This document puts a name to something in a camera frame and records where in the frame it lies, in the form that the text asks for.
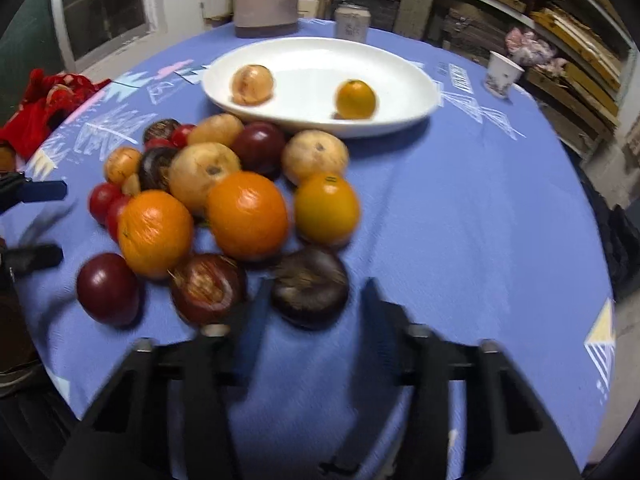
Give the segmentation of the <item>red cherry tomato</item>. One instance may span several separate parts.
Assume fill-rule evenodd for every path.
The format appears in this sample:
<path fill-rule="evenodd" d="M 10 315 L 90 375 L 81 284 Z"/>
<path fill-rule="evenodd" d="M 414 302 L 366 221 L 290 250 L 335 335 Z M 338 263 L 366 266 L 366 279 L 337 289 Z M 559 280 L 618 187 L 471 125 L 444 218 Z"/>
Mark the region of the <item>red cherry tomato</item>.
<path fill-rule="evenodd" d="M 104 226 L 112 203 L 122 197 L 122 190 L 116 184 L 103 182 L 97 185 L 89 195 L 88 211 L 92 218 Z"/>

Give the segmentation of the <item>small orange-tan fruit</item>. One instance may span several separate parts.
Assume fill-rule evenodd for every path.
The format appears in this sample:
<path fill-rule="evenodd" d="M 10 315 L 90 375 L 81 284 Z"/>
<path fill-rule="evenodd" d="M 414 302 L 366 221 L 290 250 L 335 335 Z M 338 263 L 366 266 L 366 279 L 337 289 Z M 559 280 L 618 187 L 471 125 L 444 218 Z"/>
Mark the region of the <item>small orange-tan fruit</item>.
<path fill-rule="evenodd" d="M 121 146 L 112 151 L 104 162 L 103 172 L 107 182 L 121 186 L 138 171 L 142 154 L 134 148 Z"/>

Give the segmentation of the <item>dark red plum front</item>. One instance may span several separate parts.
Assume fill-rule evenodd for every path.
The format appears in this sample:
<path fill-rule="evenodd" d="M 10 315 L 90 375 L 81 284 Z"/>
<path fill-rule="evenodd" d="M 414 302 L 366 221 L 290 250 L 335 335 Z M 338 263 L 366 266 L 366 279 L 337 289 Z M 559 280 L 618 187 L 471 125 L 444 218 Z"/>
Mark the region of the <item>dark red plum front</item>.
<path fill-rule="evenodd" d="M 125 327 L 138 316 L 141 284 L 121 255 L 104 252 L 87 260 L 76 278 L 81 307 L 96 322 Z"/>

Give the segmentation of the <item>dark red plum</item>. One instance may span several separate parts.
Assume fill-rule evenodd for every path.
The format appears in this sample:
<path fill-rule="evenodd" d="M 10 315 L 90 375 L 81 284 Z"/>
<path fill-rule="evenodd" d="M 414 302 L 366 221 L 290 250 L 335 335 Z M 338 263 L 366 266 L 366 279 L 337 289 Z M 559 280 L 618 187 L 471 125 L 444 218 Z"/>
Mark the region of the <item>dark red plum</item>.
<path fill-rule="evenodd" d="M 269 122 L 250 122 L 231 144 L 244 171 L 273 179 L 281 172 L 285 134 Z"/>
<path fill-rule="evenodd" d="M 76 278 L 81 307 L 96 322 L 125 327 L 138 316 L 141 284 L 121 255 L 104 252 L 87 260 Z"/>

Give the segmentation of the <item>large orange mandarin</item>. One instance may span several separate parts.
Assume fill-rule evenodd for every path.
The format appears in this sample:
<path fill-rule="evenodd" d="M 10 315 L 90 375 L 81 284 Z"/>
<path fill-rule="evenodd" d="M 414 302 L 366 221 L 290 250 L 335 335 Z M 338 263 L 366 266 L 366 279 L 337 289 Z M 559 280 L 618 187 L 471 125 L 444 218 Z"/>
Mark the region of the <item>large orange mandarin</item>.
<path fill-rule="evenodd" d="M 160 191 L 143 191 L 118 220 L 118 244 L 135 274 L 161 281 L 192 249 L 194 220 L 183 203 Z"/>

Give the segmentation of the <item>reddish brown passion fruit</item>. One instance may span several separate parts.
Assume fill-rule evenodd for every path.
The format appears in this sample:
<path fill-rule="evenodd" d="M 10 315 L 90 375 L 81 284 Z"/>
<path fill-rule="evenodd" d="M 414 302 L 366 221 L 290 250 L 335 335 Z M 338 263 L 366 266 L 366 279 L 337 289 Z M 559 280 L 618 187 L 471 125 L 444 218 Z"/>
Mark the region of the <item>reddish brown passion fruit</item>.
<path fill-rule="evenodd" d="M 190 255 L 169 275 L 174 308 L 190 325 L 227 322 L 247 298 L 246 272 L 221 254 Z"/>

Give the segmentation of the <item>dark brown mangosteen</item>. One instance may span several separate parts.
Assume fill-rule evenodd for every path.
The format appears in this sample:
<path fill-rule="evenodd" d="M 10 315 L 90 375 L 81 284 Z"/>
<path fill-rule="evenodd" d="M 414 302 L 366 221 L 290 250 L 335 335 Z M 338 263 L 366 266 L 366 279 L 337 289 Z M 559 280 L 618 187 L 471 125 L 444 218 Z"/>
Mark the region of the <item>dark brown mangosteen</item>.
<path fill-rule="evenodd" d="M 323 330 L 346 307 L 349 274 L 331 249 L 308 245 L 283 256 L 272 271 L 270 304 L 304 330 Z"/>

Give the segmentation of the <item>yellow orange citrus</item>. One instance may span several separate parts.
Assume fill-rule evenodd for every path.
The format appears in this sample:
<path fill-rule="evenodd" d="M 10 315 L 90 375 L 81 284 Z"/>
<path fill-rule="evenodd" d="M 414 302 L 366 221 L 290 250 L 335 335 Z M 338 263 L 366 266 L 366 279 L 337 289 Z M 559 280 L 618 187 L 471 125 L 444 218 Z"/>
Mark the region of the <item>yellow orange citrus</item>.
<path fill-rule="evenodd" d="M 349 243 L 360 221 L 360 203 L 352 186 L 335 172 L 319 172 L 294 193 L 297 234 L 307 242 L 330 247 Z"/>

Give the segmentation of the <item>small tan fruit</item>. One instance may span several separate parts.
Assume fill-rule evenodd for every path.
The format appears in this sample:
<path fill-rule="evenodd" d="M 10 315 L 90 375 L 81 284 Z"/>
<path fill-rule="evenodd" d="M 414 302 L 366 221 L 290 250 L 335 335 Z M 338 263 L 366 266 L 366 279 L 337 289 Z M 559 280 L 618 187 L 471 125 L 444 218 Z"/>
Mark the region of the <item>small tan fruit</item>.
<path fill-rule="evenodd" d="M 130 176 L 122 184 L 122 194 L 129 197 L 137 196 L 141 192 L 140 181 L 137 174 Z"/>

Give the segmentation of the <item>red cloth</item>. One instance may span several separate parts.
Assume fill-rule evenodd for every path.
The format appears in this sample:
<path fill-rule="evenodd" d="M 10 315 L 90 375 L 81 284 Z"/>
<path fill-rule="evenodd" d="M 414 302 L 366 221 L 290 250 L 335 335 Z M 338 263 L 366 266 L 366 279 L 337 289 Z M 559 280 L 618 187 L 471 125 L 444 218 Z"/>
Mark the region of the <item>red cloth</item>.
<path fill-rule="evenodd" d="M 47 75 L 35 68 L 17 111 L 1 128 L 1 142 L 20 159 L 29 160 L 59 125 L 111 82 L 92 82 L 74 73 Z"/>

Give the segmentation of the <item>dark mangosteen in pile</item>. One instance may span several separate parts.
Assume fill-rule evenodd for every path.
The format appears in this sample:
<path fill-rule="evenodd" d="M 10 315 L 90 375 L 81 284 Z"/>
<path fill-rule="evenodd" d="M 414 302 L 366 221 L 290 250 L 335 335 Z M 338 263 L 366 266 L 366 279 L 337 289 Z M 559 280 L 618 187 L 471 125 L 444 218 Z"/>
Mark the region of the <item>dark mangosteen in pile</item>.
<path fill-rule="evenodd" d="M 141 191 L 160 190 L 169 192 L 169 168 L 178 154 L 176 148 L 151 148 L 139 162 L 138 179 Z"/>

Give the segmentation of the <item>dark mangosteen at back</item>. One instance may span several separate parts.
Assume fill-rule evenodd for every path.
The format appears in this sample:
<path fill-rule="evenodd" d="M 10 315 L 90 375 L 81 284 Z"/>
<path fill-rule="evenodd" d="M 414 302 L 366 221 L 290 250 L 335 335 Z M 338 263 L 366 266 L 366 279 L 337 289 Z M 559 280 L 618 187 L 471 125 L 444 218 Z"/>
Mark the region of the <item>dark mangosteen at back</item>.
<path fill-rule="evenodd" d="M 180 126 L 180 122 L 174 118 L 164 118 L 152 122 L 144 129 L 143 143 L 147 144 L 154 139 L 169 140 L 172 133 Z"/>

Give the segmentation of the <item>red tomato at back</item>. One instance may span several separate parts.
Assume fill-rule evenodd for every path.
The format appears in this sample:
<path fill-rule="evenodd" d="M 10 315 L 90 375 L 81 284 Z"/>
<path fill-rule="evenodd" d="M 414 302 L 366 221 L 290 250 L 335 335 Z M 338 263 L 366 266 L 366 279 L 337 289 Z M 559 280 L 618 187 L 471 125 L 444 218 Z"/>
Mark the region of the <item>red tomato at back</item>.
<path fill-rule="evenodd" d="M 189 136 L 194 128 L 195 126 L 192 124 L 184 124 L 175 128 L 169 137 L 171 145 L 178 148 L 178 150 L 185 148 L 189 143 Z"/>

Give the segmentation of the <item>large tan pear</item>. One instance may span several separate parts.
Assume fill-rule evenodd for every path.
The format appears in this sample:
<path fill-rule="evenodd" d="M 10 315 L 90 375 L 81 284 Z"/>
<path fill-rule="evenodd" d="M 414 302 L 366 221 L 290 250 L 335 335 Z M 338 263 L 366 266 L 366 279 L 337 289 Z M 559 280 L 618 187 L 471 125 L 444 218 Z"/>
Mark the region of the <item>large tan pear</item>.
<path fill-rule="evenodd" d="M 183 148 L 168 170 L 169 192 L 194 216 L 206 215 L 209 190 L 241 170 L 239 157 L 224 144 L 206 142 Z"/>

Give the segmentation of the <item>tan potato-like fruit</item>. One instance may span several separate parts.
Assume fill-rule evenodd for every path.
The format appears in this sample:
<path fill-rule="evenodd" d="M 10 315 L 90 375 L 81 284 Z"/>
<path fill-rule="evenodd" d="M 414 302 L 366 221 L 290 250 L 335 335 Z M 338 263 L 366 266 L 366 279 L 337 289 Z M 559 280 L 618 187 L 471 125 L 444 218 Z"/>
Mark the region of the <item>tan potato-like fruit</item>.
<path fill-rule="evenodd" d="M 186 138 L 189 145 L 220 143 L 230 146 L 243 131 L 244 125 L 232 114 L 221 113 L 200 122 Z"/>

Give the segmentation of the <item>window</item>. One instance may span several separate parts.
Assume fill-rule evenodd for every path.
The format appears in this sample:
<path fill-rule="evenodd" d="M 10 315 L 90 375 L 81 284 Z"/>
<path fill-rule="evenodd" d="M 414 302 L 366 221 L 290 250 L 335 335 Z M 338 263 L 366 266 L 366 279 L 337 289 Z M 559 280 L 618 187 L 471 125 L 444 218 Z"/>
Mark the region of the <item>window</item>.
<path fill-rule="evenodd" d="M 64 66 L 82 72 L 164 26 L 162 0 L 50 0 Z"/>

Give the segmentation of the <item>blue patterned tablecloth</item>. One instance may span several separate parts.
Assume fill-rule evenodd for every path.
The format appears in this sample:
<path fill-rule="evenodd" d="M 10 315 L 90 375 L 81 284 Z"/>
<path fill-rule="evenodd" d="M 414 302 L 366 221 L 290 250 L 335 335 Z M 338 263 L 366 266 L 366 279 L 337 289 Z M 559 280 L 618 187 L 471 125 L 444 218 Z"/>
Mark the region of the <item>blue patterned tablecloth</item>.
<path fill-rule="evenodd" d="M 343 258 L 355 285 L 382 295 L 447 339 L 493 339 L 585 465 L 608 400 L 615 338 L 612 288 L 597 221 L 566 151 L 520 89 L 498 100 L 484 70 L 464 58 L 371 30 L 369 44 L 420 67 L 444 94 L 431 119 L 391 136 L 349 143 L 349 183 L 361 220 Z M 140 142 L 162 118 L 213 113 L 201 80 L 242 41 L 221 26 L 117 77 L 96 102 L 50 137 L 30 174 L 63 179 L 66 200 L 26 204 L 1 219 L 12 245 L 61 245 L 62 266 L 26 278 L 18 296 L 44 365 L 70 407 L 85 413 L 131 344 L 192 334 L 166 287 L 146 290 L 141 323 L 111 330 L 75 298 L 80 266 L 114 243 L 87 209 L 104 158 Z M 375 350 L 350 304 L 338 322 L 308 333 L 272 314 L 255 375 L 230 408 L 247 479 L 319 479 L 322 465 L 372 479 L 406 419 L 409 395 L 383 388 Z"/>

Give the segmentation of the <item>tan onion on plate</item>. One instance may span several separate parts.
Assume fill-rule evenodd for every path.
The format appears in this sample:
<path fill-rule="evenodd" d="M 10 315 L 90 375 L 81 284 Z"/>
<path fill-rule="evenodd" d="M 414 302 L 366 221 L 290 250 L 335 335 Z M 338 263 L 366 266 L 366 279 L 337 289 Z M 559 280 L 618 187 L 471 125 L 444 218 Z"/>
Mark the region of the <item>tan onion on plate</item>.
<path fill-rule="evenodd" d="M 267 102 L 273 95 L 274 79 L 262 65 L 245 65 L 232 77 L 232 101 L 239 105 L 255 106 Z"/>

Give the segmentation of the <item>tan round pear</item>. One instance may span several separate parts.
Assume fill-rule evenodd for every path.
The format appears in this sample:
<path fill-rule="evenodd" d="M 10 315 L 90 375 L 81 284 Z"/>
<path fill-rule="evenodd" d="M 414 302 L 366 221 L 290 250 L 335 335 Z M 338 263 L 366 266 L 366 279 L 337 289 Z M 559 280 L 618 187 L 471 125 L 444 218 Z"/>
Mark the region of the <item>tan round pear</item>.
<path fill-rule="evenodd" d="M 344 174 L 349 164 L 349 151 L 343 141 L 321 130 L 296 133 L 282 153 L 282 172 L 298 185 L 318 172 Z"/>

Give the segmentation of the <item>white oval plate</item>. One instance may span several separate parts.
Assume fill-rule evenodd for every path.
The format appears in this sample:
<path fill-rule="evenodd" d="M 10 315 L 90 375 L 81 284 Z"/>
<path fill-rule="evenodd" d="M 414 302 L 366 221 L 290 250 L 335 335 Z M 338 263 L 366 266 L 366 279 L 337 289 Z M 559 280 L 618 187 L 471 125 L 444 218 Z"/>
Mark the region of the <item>white oval plate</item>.
<path fill-rule="evenodd" d="M 232 100 L 232 78 L 250 64 L 273 76 L 272 97 L 255 106 Z M 378 98 L 370 118 L 336 116 L 335 93 L 349 79 L 365 82 Z M 202 87 L 218 107 L 244 120 L 273 122 L 288 131 L 323 130 L 342 139 L 404 130 L 439 107 L 439 90 L 422 68 L 388 51 L 333 38 L 288 37 L 236 48 L 209 65 Z"/>

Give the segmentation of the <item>yellow citrus on plate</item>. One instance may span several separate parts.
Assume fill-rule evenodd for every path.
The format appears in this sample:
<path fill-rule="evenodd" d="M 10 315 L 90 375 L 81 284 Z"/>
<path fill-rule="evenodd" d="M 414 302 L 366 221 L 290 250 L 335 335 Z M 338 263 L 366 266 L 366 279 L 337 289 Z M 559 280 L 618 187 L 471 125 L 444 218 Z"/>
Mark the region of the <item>yellow citrus on plate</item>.
<path fill-rule="evenodd" d="M 378 107 L 378 98 L 364 81 L 344 81 L 335 93 L 335 109 L 343 119 L 369 119 Z"/>

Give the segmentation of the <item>grey printed can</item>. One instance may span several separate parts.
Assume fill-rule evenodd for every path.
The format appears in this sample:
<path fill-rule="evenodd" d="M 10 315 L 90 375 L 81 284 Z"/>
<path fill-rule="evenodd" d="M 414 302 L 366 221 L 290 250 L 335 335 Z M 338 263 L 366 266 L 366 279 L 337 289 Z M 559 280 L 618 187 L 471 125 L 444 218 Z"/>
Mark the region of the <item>grey printed can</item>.
<path fill-rule="evenodd" d="M 367 41 L 371 14 L 363 6 L 342 4 L 334 12 L 334 37 L 364 44 Z"/>

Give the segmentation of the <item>white floral paper cup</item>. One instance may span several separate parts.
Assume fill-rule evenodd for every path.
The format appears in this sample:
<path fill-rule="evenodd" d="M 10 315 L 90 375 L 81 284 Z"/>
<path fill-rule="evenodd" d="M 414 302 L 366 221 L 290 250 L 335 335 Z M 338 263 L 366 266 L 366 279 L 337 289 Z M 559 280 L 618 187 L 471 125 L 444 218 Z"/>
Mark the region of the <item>white floral paper cup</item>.
<path fill-rule="evenodd" d="M 520 79 L 524 68 L 506 56 L 491 51 L 484 87 L 499 99 L 506 99 L 511 87 Z"/>

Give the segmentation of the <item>pink crumpled cloth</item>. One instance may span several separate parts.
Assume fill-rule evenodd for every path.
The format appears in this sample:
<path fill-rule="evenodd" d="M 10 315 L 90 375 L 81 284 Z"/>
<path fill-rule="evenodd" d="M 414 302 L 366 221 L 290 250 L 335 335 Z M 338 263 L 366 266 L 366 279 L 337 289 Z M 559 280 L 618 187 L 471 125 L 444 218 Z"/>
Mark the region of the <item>pink crumpled cloth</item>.
<path fill-rule="evenodd" d="M 522 67 L 536 68 L 551 77 L 559 77 L 564 72 L 567 60 L 531 29 L 512 28 L 504 43 L 510 59 Z"/>

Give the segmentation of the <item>wooden shelf with boards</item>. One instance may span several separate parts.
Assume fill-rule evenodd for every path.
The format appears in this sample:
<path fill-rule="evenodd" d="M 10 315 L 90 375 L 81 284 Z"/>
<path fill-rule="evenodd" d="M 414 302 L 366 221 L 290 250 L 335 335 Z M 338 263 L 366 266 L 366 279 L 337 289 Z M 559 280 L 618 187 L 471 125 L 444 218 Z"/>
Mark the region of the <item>wooden shelf with boards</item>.
<path fill-rule="evenodd" d="M 487 64 L 509 52 L 506 37 L 532 35 L 554 52 L 521 82 L 533 92 L 561 138 L 589 155 L 622 144 L 625 101 L 638 49 L 610 0 L 329 0 L 363 6 L 374 28 L 394 32 Z"/>

